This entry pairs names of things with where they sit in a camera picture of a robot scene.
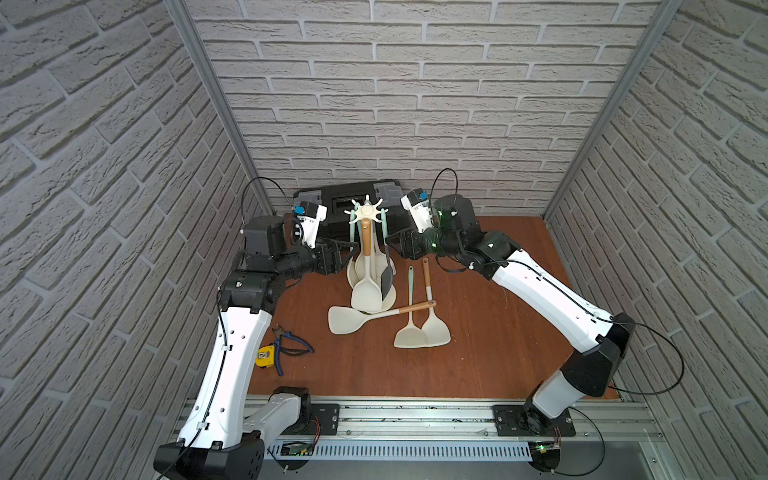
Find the grey spatula green handle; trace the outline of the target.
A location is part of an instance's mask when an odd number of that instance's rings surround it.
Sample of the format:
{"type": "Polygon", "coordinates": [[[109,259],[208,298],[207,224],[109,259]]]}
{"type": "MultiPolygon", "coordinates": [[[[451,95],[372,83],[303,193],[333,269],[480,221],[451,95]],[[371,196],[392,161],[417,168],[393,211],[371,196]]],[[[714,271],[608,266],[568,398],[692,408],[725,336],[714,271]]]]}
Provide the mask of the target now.
{"type": "Polygon", "coordinates": [[[381,292],[382,292],[382,298],[385,299],[387,295],[389,294],[394,280],[394,272],[392,268],[392,261],[390,257],[390,250],[389,245],[386,243],[386,239],[388,237],[388,221],[387,221],[387,209],[381,210],[381,227],[382,227],[382,234],[383,234],[383,245],[385,248],[385,269],[382,272],[381,275],[381,292]]]}

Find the cream utensil rack stand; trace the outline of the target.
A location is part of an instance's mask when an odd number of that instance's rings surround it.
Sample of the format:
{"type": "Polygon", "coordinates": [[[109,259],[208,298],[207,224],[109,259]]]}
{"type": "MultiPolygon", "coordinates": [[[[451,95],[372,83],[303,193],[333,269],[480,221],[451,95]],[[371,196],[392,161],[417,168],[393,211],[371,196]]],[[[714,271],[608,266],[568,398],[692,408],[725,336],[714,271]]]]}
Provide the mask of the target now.
{"type": "MultiPolygon", "coordinates": [[[[350,227],[350,221],[356,222],[356,235],[355,235],[355,242],[360,247],[360,253],[356,254],[355,258],[355,268],[356,273],[358,275],[359,280],[361,279],[363,272],[364,272],[364,265],[363,265],[363,258],[362,258],[362,229],[361,229],[361,220],[363,218],[368,218],[371,220],[371,228],[372,228],[372,261],[371,266],[374,270],[374,277],[375,282],[381,289],[381,275],[382,272],[385,269],[385,255],[380,251],[379,248],[379,242],[377,239],[377,230],[376,228],[378,226],[381,227],[381,204],[383,200],[379,199],[376,203],[372,204],[370,201],[369,196],[366,196],[365,201],[363,204],[359,204],[356,201],[353,202],[354,207],[351,210],[346,211],[346,213],[349,214],[349,227],[350,227]]],[[[375,311],[373,313],[382,312],[385,310],[390,309],[394,305],[394,301],[396,299],[396,293],[394,291],[394,288],[392,287],[389,294],[385,299],[382,301],[382,306],[379,311],[375,311]]]]}

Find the cream slotted turner wooden handle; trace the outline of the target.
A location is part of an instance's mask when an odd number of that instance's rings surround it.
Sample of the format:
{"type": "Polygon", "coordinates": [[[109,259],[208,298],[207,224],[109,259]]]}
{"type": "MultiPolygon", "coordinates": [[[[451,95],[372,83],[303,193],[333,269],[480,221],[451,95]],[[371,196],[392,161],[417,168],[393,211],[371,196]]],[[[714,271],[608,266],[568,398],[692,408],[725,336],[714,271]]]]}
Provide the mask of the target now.
{"type": "Polygon", "coordinates": [[[431,300],[373,314],[366,314],[351,307],[332,306],[328,310],[328,326],[333,334],[346,335],[356,332],[366,322],[371,320],[426,310],[436,306],[437,302],[431,300]]]}

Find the cream spatula green handle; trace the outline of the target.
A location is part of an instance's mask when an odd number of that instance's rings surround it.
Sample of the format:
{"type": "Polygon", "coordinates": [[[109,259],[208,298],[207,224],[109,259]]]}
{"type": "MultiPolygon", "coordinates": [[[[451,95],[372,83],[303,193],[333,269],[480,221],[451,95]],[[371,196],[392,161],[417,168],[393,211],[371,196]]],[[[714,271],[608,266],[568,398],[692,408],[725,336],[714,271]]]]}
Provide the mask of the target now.
{"type": "MultiPolygon", "coordinates": [[[[414,267],[408,268],[408,305],[413,304],[414,267]]],[[[416,349],[426,346],[426,334],[413,322],[413,312],[408,313],[408,324],[400,329],[394,339],[394,346],[401,349],[416,349]]]]}

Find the cream spatula wooden handle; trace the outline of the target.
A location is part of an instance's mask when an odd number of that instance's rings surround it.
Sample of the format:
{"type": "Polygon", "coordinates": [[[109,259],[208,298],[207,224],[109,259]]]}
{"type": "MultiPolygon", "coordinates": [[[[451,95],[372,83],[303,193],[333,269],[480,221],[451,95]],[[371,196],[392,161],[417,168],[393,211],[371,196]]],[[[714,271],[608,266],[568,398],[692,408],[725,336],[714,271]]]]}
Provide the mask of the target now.
{"type": "MultiPolygon", "coordinates": [[[[427,300],[432,301],[433,293],[430,266],[429,260],[426,257],[422,259],[422,267],[427,300]]],[[[426,346],[429,348],[444,346],[451,341],[451,334],[447,324],[436,315],[432,307],[429,308],[429,316],[425,323],[422,325],[421,330],[426,335],[426,346]]]]}

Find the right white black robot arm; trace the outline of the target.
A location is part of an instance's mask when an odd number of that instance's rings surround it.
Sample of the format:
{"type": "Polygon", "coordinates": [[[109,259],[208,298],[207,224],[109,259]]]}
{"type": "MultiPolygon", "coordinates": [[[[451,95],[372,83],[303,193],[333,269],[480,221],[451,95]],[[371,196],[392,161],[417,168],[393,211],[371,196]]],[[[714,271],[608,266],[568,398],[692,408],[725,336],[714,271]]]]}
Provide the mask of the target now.
{"type": "Polygon", "coordinates": [[[501,231],[482,229],[472,202],[454,193],[434,200],[423,189],[402,196],[396,210],[408,227],[385,232],[386,245],[418,260],[447,257],[515,294],[552,324],[573,352],[540,383],[516,419],[518,429],[554,436],[568,409],[584,397],[601,397],[626,356],[639,322],[625,312],[611,314],[576,294],[501,231]]]}

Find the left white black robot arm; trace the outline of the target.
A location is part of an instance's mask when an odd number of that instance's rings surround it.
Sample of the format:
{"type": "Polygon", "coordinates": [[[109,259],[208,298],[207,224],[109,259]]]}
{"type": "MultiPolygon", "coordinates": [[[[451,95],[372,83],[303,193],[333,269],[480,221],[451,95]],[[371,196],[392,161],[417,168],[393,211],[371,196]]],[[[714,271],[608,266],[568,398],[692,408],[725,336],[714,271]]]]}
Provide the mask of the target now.
{"type": "Polygon", "coordinates": [[[154,468],[167,479],[255,479],[265,452],[285,430],[309,422],[307,389],[281,387],[245,427],[248,386],[262,340],[289,279],[335,274],[345,267],[339,246],[319,239],[326,209],[297,207],[300,239],[286,244],[285,221],[254,217],[241,233],[244,250],[219,287],[214,348],[190,416],[176,441],[158,447],[154,468]]]}

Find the black plastic toolbox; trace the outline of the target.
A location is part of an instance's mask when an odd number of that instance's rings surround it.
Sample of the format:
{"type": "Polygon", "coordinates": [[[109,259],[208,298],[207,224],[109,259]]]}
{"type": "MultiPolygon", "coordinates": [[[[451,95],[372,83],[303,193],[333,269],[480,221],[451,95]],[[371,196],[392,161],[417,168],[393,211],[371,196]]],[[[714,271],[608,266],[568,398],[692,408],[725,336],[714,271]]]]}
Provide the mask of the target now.
{"type": "Polygon", "coordinates": [[[411,218],[400,203],[404,195],[397,180],[386,179],[301,189],[293,194],[293,205],[306,200],[326,206],[328,212],[319,226],[318,236],[348,241],[349,214],[346,210],[354,207],[354,201],[363,204],[366,196],[369,196],[372,204],[379,199],[383,200],[381,207],[388,210],[386,217],[389,233],[409,227],[411,218]]]}

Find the yellow tape measure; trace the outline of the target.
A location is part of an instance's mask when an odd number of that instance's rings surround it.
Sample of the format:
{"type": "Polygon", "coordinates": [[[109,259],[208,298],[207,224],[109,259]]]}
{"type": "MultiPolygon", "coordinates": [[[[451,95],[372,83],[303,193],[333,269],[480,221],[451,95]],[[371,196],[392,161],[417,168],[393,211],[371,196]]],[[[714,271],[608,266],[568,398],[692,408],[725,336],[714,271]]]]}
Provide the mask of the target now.
{"type": "Polygon", "coordinates": [[[278,349],[275,344],[269,344],[258,350],[255,365],[259,368],[276,368],[278,363],[278,349]]]}

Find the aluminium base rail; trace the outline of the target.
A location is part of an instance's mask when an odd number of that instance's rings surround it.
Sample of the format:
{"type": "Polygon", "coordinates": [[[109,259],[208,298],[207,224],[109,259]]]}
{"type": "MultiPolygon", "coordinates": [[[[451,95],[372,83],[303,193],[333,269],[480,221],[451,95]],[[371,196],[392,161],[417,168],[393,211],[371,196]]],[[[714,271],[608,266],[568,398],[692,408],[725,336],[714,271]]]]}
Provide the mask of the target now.
{"type": "Polygon", "coordinates": [[[556,433],[535,437],[512,427],[512,400],[319,396],[330,406],[313,452],[290,454],[313,435],[284,434],[266,460],[575,462],[577,447],[595,445],[589,465],[606,460],[612,446],[636,446],[648,464],[668,461],[670,446],[642,403],[584,401],[571,408],[556,433]]]}

